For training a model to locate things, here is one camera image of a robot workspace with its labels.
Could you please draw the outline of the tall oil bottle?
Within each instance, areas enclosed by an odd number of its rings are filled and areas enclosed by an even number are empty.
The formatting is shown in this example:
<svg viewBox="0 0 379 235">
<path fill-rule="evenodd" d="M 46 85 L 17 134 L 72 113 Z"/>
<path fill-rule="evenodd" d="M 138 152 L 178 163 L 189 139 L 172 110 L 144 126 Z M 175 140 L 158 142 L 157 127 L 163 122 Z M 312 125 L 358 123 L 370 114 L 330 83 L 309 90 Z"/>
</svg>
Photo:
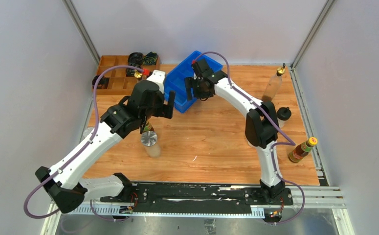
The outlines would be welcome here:
<svg viewBox="0 0 379 235">
<path fill-rule="evenodd" d="M 143 75 L 144 74 L 138 70 L 134 71 L 134 77 L 137 79 L 137 81 L 141 81 L 143 79 Z"/>
<path fill-rule="evenodd" d="M 282 82 L 283 82 L 282 77 L 285 74 L 285 71 L 286 71 L 286 64 L 283 63 L 283 65 L 276 70 L 275 75 L 270 78 L 266 86 L 266 89 L 262 95 L 261 100 L 263 102 L 272 101 L 275 98 L 275 96 L 277 95 L 282 85 Z"/>
</svg>

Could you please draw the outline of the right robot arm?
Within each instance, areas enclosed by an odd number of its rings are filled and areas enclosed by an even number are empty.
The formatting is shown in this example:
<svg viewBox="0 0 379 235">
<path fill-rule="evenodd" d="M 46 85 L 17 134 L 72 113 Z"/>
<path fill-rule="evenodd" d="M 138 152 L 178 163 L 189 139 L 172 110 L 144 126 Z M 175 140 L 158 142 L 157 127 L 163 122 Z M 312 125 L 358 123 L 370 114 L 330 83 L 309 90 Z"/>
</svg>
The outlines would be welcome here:
<svg viewBox="0 0 379 235">
<path fill-rule="evenodd" d="M 208 99 L 215 95 L 234 106 L 245 118 L 245 137 L 255 147 L 261 166 L 259 195 L 274 204 L 285 189 L 275 145 L 280 126 L 272 102 L 262 102 L 236 85 L 223 71 L 214 72 L 205 59 L 192 62 L 193 77 L 185 79 L 188 99 Z"/>
</svg>

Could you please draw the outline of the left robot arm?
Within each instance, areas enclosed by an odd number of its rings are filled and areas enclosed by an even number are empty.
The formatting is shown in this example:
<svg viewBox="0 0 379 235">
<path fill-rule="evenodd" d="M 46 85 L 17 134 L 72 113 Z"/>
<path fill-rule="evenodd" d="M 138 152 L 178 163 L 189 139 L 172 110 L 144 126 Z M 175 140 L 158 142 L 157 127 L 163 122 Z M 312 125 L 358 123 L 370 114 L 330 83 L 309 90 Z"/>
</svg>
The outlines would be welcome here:
<svg viewBox="0 0 379 235">
<path fill-rule="evenodd" d="M 171 119 L 175 96 L 175 91 L 169 91 L 168 99 L 165 99 L 160 85 L 153 81 L 136 84 L 131 95 L 107 109 L 93 131 L 72 152 L 50 168 L 38 168 L 35 174 L 58 210 L 69 213 L 85 201 L 102 197 L 127 202 L 132 189 L 123 174 L 98 179 L 84 179 L 83 175 L 128 134 L 135 130 L 142 132 L 149 118 Z"/>
</svg>

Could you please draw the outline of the blue plastic divided bin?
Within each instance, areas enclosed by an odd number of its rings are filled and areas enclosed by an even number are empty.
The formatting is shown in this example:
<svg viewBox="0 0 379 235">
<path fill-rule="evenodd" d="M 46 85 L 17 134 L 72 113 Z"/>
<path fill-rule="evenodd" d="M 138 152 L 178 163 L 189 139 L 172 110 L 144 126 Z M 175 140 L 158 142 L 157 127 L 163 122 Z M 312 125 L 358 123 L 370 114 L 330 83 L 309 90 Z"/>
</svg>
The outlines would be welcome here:
<svg viewBox="0 0 379 235">
<path fill-rule="evenodd" d="M 195 75 L 192 69 L 192 63 L 200 54 L 201 52 L 197 50 L 192 52 L 166 75 L 164 97 L 166 100 L 169 100 L 169 92 L 174 91 L 176 93 L 174 108 L 181 113 L 185 113 L 197 100 L 206 101 L 206 98 L 196 98 L 193 89 L 191 89 L 192 99 L 188 100 L 185 85 L 185 79 L 194 77 Z"/>
</svg>

